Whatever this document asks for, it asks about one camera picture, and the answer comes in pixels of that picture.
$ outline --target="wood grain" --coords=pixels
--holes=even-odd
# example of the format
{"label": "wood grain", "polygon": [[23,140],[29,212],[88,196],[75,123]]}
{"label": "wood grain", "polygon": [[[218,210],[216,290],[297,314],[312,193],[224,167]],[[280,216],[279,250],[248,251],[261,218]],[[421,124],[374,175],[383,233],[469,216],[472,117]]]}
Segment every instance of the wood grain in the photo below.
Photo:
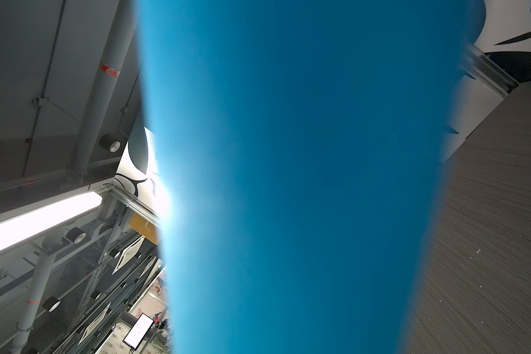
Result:
{"label": "wood grain", "polygon": [[531,84],[451,160],[400,351],[531,353]]}

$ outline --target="spotlight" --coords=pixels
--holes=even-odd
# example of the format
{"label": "spotlight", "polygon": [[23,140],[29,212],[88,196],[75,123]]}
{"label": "spotlight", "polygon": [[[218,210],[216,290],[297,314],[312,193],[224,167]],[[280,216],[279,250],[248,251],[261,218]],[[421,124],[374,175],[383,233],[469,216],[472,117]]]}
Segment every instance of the spotlight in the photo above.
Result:
{"label": "spotlight", "polygon": [[120,142],[111,134],[104,134],[99,140],[99,145],[110,152],[117,152],[120,149]]}
{"label": "spotlight", "polygon": [[117,258],[120,255],[120,248],[113,248],[112,251],[108,253],[112,258]]}
{"label": "spotlight", "polygon": [[45,300],[42,307],[51,312],[55,310],[60,303],[61,301],[59,299],[57,299],[55,296],[51,296],[49,299]]}
{"label": "spotlight", "polygon": [[92,292],[91,297],[94,300],[98,300],[101,294],[102,294],[101,292],[99,292],[98,290],[95,290],[95,291]]}
{"label": "spotlight", "polygon": [[85,231],[79,229],[78,227],[73,227],[67,234],[65,238],[71,241],[72,243],[78,244],[86,237]]}

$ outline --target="blue object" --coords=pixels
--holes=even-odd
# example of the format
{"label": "blue object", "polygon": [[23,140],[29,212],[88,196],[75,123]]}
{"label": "blue object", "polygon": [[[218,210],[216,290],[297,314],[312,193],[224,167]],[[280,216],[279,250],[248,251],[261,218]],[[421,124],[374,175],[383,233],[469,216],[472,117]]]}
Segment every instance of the blue object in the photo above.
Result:
{"label": "blue object", "polygon": [[394,353],[464,4],[139,3],[175,352]]}

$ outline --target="track light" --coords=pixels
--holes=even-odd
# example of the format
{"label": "track light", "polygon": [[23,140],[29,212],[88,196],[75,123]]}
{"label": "track light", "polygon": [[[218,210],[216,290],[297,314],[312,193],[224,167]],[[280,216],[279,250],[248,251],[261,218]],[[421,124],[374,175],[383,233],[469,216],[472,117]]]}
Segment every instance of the track light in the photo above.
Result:
{"label": "track light", "polygon": [[104,134],[99,140],[99,145],[110,152],[117,152],[120,149],[120,142],[112,134]]}
{"label": "track light", "polygon": [[118,256],[120,255],[120,248],[113,248],[112,251],[110,251],[108,253],[109,256],[111,256],[112,258],[118,258]]}
{"label": "track light", "polygon": [[95,291],[92,292],[91,298],[93,300],[98,300],[101,294],[102,294],[101,292],[99,292],[98,290],[95,290]]}
{"label": "track light", "polygon": [[74,244],[78,244],[82,240],[84,240],[86,237],[85,231],[79,229],[78,227],[73,227],[67,234],[65,235],[65,238],[71,241]]}
{"label": "track light", "polygon": [[52,312],[57,308],[57,306],[59,306],[60,303],[61,301],[59,299],[57,299],[55,296],[51,296],[49,299],[45,300],[42,307],[47,311]]}
{"label": "track light", "polygon": [[0,223],[0,251],[100,205],[95,192],[74,195]]}

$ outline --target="red marking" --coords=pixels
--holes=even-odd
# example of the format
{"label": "red marking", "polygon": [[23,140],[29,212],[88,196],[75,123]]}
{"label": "red marking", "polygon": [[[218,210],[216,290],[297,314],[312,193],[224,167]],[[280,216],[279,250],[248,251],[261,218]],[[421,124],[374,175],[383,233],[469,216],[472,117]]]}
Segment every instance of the red marking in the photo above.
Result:
{"label": "red marking", "polygon": [[115,78],[117,78],[120,75],[120,70],[116,70],[113,67],[109,67],[103,62],[100,62],[100,70],[104,71],[108,75],[114,76]]}

